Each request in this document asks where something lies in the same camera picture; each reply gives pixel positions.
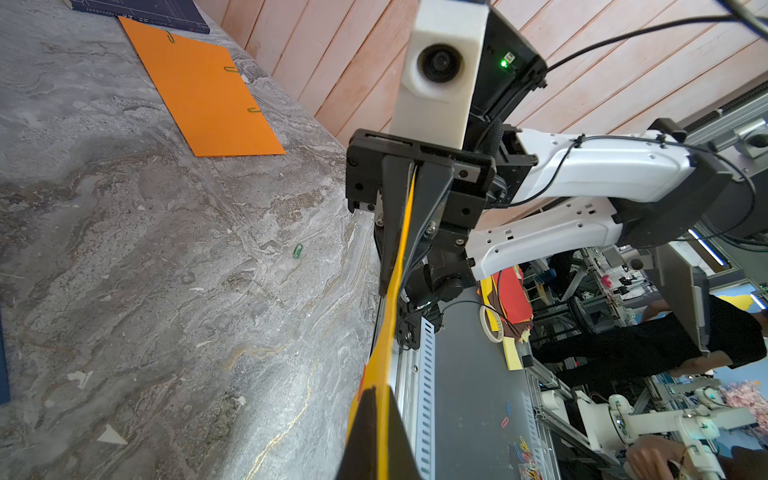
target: gray marble surface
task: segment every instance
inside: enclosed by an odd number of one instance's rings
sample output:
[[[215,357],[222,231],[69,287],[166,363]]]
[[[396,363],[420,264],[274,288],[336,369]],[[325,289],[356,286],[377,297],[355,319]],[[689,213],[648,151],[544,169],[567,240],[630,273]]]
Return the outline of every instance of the gray marble surface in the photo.
[[[372,219],[342,147],[212,30],[174,34],[229,48],[287,155],[196,158],[116,19],[0,2],[0,478],[334,475]]]

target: camera lens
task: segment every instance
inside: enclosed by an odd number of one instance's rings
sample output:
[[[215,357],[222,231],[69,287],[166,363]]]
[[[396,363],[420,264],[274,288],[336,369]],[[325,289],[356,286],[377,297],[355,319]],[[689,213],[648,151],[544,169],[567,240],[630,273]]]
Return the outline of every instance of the camera lens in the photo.
[[[422,51],[422,71],[435,83],[445,83],[458,74],[462,56],[450,45],[431,45]]]

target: white camera housing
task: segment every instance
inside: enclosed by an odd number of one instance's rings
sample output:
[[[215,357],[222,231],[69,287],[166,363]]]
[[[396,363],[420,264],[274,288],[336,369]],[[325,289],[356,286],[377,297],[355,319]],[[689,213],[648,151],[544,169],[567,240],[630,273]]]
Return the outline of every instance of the white camera housing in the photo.
[[[480,65],[488,6],[456,0],[421,3],[408,41],[389,133],[461,149]],[[458,74],[445,83],[429,80],[422,70],[422,52],[433,45],[448,45],[461,56]]]

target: yellow paper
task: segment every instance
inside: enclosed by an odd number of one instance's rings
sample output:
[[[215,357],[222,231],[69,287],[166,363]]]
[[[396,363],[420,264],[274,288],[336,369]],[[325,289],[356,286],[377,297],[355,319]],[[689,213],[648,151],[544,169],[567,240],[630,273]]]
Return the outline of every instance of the yellow paper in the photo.
[[[531,338],[531,329],[527,329],[520,335],[520,343],[526,343]]]
[[[120,22],[195,156],[285,154],[226,48]]]
[[[737,296],[718,296],[721,300],[725,300],[726,302],[730,303],[731,305],[735,306],[739,310],[744,310],[745,312],[750,309],[752,304],[754,303],[752,301],[752,297],[749,295],[737,295]]]
[[[523,364],[520,362],[520,356],[518,355],[518,348],[515,345],[515,339],[506,336],[502,340],[504,346],[504,357],[507,359],[508,370],[522,370]]]
[[[491,301],[488,300],[488,295],[493,292],[493,277],[489,276],[480,280],[480,292],[482,293],[482,301],[486,306],[491,305]],[[488,317],[488,324],[491,326],[492,332],[498,332],[498,321],[496,319],[496,313],[493,310],[485,309],[485,315]]]

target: paper clip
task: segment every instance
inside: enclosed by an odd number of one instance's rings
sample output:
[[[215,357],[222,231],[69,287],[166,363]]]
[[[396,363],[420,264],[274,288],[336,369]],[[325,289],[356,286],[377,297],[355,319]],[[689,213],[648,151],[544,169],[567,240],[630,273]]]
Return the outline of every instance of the paper clip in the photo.
[[[515,451],[518,453],[518,458],[520,459],[520,463],[525,463],[525,459],[523,458],[523,454],[520,453],[520,448],[518,448],[518,444],[515,443]]]

